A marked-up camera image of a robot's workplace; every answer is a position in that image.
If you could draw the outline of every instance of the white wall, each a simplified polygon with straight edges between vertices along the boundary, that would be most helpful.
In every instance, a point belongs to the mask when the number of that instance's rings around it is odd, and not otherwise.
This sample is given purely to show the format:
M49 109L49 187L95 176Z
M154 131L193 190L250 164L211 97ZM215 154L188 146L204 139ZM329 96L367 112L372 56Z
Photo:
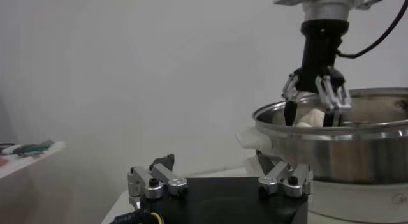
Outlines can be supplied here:
M402 1L353 12L342 50L376 39ZM0 0L0 136L68 143L1 185L0 216L98 223L131 165L166 153L181 174L240 163L252 152L233 135L280 100L302 18L268 0ZM348 86L408 86L407 29L338 60Z

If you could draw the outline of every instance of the black screw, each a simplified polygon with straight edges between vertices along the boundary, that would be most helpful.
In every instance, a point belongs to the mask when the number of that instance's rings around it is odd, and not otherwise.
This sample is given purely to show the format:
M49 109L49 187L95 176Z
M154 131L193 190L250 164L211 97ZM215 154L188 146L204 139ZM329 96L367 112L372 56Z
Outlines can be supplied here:
M159 180L158 179L156 179L156 178L151 178L150 180L149 180L149 186L150 187L156 187L156 186L158 186L159 185Z
M188 193L189 193L189 190L187 189L186 186L178 189L178 195L180 195L181 198L186 197Z
M295 176L291 176L291 177L288 179L289 185L292 185L292 186L297 185L298 182L299 182L299 180L298 180L298 178L295 177Z
M260 186L258 188L258 193L259 193L260 197L267 197L269 195L268 188L266 188L264 186Z

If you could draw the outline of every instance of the white table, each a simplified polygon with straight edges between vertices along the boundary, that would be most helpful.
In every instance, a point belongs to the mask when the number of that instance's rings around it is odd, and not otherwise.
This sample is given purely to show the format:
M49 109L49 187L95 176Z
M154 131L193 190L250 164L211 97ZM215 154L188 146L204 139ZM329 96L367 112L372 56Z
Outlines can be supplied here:
M247 172L245 168L242 167L219 172L202 173L201 175L195 175L194 177L247 177ZM117 199L116 203L112 206L109 213L105 216L101 224L109 224L111 221L113 221L113 219L115 219L116 216L130 213L132 211L134 211L134 208L129 203L129 193L128 191L124 191ZM314 213L309 213L308 219L308 223L311 224L350 224L346 221L336 220Z

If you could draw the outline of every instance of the stainless steel pot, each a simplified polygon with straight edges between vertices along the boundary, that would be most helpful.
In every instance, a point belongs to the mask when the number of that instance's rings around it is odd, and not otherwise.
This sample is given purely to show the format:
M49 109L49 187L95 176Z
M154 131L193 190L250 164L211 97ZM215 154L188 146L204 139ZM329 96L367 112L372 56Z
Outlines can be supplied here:
M315 180L408 182L408 88L357 89L351 96L353 109L342 116L346 127L287 127L284 102L255 111L253 118L270 137L273 154L288 163L309 164ZM303 98L296 120L313 108L322 109L317 96Z

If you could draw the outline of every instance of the green object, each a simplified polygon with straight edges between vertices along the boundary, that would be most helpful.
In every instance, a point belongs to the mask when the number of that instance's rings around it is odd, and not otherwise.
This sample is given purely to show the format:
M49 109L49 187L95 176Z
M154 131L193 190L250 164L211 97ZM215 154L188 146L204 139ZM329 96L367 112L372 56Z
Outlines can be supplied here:
M43 151L48 150L52 144L54 144L54 141L47 140L43 143L40 144L27 144L27 145L22 145L21 147L17 148L16 150L13 151L14 154L17 154L19 156L22 156L24 154L35 154L31 152L39 152L42 153Z

